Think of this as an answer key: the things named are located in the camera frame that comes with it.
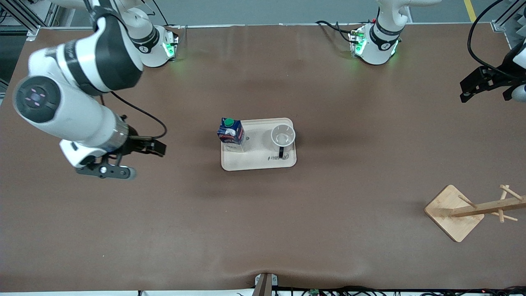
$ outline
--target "yellow tape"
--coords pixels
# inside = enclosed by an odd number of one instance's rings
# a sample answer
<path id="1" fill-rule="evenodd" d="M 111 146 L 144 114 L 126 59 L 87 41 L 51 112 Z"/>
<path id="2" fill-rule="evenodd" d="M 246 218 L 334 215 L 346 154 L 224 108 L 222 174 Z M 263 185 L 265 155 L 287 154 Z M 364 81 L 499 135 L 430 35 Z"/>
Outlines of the yellow tape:
<path id="1" fill-rule="evenodd" d="M 466 5 L 466 10 L 468 11 L 469 19 L 474 22 L 475 19 L 477 19 L 477 16 L 475 14 L 475 10 L 473 9 L 473 4 L 471 4 L 471 0 L 464 0 L 464 4 Z"/>

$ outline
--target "wooden stand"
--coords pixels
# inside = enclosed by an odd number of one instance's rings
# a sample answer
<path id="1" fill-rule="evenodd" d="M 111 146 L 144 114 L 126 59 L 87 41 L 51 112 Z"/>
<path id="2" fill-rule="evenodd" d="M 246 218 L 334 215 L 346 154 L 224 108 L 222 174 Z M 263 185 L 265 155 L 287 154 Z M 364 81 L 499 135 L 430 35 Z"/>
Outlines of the wooden stand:
<path id="1" fill-rule="evenodd" d="M 472 203 L 455 186 L 448 185 L 424 209 L 426 214 L 454 241 L 461 242 L 484 219 L 484 214 L 518 221 L 504 215 L 504 211 L 526 208 L 525 196 L 513 192 L 509 185 L 500 185 L 500 200 L 481 204 Z"/>

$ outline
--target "grey floor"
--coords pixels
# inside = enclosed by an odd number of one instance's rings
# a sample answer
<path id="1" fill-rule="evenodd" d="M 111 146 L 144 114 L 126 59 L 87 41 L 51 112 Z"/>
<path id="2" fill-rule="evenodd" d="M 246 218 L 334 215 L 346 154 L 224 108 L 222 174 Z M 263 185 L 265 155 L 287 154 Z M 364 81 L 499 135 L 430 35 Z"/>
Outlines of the grey floor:
<path id="1" fill-rule="evenodd" d="M 314 23 L 321 19 L 329 22 L 357 23 L 376 16 L 378 6 L 374 0 L 156 0 L 169 24 L 224 25 L 224 24 L 279 24 Z M 478 15 L 493 0 L 473 0 Z M 491 10 L 483 21 L 497 18 L 504 11 L 503 5 Z M 165 22 L 153 2 L 139 8 L 149 12 L 154 24 Z M 415 23 L 470 22 L 463 0 L 442 0 L 431 7 L 413 7 L 411 16 Z M 86 11 L 77 10 L 71 26 L 90 26 Z M 25 37 L 0 36 L 0 78 L 10 81 L 14 66 Z"/>

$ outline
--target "table surface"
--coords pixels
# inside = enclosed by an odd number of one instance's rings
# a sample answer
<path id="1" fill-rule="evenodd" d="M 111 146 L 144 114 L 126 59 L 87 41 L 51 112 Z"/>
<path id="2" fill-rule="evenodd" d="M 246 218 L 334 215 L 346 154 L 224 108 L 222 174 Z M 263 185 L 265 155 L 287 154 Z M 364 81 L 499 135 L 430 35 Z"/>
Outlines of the table surface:
<path id="1" fill-rule="evenodd" d="M 189 29 L 179 60 L 148 68 L 124 98 L 169 128 L 164 158 L 134 154 L 134 181 L 78 175 L 59 139 L 0 108 L 1 291 L 237 289 L 260 272 L 280 285 L 379 289 L 524 284 L 525 211 L 488 216 L 455 243 L 424 213 L 448 184 L 473 202 L 498 186 L 526 194 L 526 104 L 500 91 L 461 104 L 478 65 L 469 25 L 411 25 L 388 64 L 352 59 L 317 26 Z M 41 30 L 29 54 L 90 32 Z M 504 36 L 481 25 L 473 47 L 493 64 Z M 6 97 L 11 97 L 12 83 Z M 110 95 L 142 135 L 151 119 Z M 226 172 L 222 116 L 288 117 L 289 169 Z"/>

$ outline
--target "white tray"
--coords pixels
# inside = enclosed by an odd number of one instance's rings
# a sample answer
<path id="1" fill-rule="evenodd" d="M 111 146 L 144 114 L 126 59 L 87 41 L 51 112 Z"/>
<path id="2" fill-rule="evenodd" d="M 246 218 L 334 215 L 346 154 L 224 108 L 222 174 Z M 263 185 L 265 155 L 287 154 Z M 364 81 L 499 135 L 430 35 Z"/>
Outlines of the white tray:
<path id="1" fill-rule="evenodd" d="M 245 151 L 225 151 L 221 143 L 221 166 L 225 171 L 275 169 L 296 164 L 296 144 L 293 143 L 292 149 L 285 151 L 280 159 L 279 150 L 270 138 L 270 132 L 276 125 L 288 124 L 294 127 L 290 119 L 242 120 L 241 123 L 245 129 Z"/>

